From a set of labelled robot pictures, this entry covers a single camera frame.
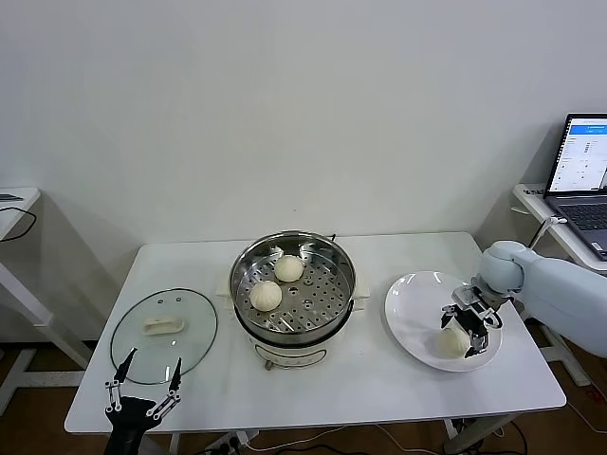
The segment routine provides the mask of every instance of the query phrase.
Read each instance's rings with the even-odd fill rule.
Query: white table
[[[0,188],[0,193],[8,193],[23,198],[22,201],[0,201],[0,209],[16,207],[29,210],[40,197],[36,188]],[[0,211],[0,240],[9,238],[12,229],[26,216],[19,210]],[[48,309],[21,284],[21,282],[0,263],[0,285],[4,286],[21,304],[17,309],[32,325],[50,341],[71,357],[78,365],[86,368],[91,351],[69,328],[65,327]],[[82,372],[26,372],[36,351],[25,349],[19,353],[9,374],[0,387],[0,415],[19,387],[75,387],[80,384]]]
[[[134,304],[173,287],[191,288],[210,298],[217,309],[218,332],[207,356],[183,376],[183,401],[153,430],[156,432],[509,414],[489,419],[483,428],[486,431],[500,422],[502,425],[513,414],[565,404],[559,383],[510,304],[501,310],[505,325],[502,349],[485,368],[471,373],[434,370],[400,349],[386,332],[381,318],[384,298],[397,278],[416,270],[438,270],[467,280],[477,272],[480,251],[469,234],[360,236],[337,241],[354,264],[364,268],[371,298],[365,309],[348,321],[347,342],[326,361],[297,371],[270,372],[253,352],[229,300],[214,295],[219,280],[249,242],[143,246],[101,334],[65,419],[65,429],[75,433],[111,430],[103,413],[107,403],[103,382],[115,371],[109,357],[112,333]],[[127,395],[157,400],[166,393],[166,385],[125,383],[122,390]],[[459,442],[468,440],[460,438]]]

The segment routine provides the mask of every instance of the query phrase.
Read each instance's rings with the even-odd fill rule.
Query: wooden floor
[[[531,327],[536,340],[542,345],[541,334]],[[0,380],[8,372],[18,355],[9,345],[0,346],[6,352],[0,360]],[[586,371],[597,384],[607,391],[607,361],[598,359],[572,347]],[[561,364],[551,365],[567,397],[597,428],[607,429],[607,404],[594,389],[577,388]],[[59,350],[39,349],[30,369],[33,371],[77,370],[76,366]],[[64,419],[76,389],[21,389],[15,393],[4,415],[0,417],[0,455],[29,454],[102,454],[107,439],[104,436],[75,436],[64,430]],[[103,412],[92,409],[91,412]],[[528,441],[529,454],[593,455],[607,454],[607,434],[594,433],[569,407],[549,412],[534,412],[516,420]],[[406,448],[427,448],[442,452],[447,434],[442,422],[393,424],[384,426]],[[309,438],[327,428],[263,431],[252,443],[255,447]],[[182,435],[179,453],[194,455],[198,450],[219,437],[216,433]],[[153,438],[164,447],[169,436]],[[323,436],[310,444],[296,447],[327,444],[341,451],[363,451],[370,455],[396,455],[402,453],[378,428],[374,426],[349,427]],[[523,450],[523,442],[512,425],[505,428],[505,437],[490,436],[483,450]],[[243,450],[243,454],[256,453]],[[274,450],[264,452],[271,455]],[[328,454],[326,450],[307,452]]]

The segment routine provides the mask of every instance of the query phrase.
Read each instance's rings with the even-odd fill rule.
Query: white robotic arm
[[[607,357],[607,278],[575,264],[544,258],[516,242],[496,242],[483,253],[472,285],[456,289],[453,298],[457,305],[445,307],[444,319],[456,317],[470,334],[471,355],[487,347],[484,325],[495,326],[495,312],[516,299],[533,318]],[[481,321],[480,330],[470,325],[471,314]]]

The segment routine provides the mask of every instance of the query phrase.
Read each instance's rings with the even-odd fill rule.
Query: glass lid
[[[126,375],[139,384],[161,384],[195,367],[215,340],[217,314],[202,294],[189,289],[156,292],[135,305],[119,322],[110,345],[114,367],[137,348]]]

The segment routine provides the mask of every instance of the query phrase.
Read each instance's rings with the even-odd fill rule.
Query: power strip
[[[236,453],[232,446],[230,446],[230,439],[237,438],[240,446],[248,444],[254,437],[259,434],[257,429],[249,429],[247,431],[233,431],[232,433],[226,433],[217,441],[213,442],[210,446],[207,446],[205,450],[218,449],[222,444],[227,444],[230,448],[229,455]]]

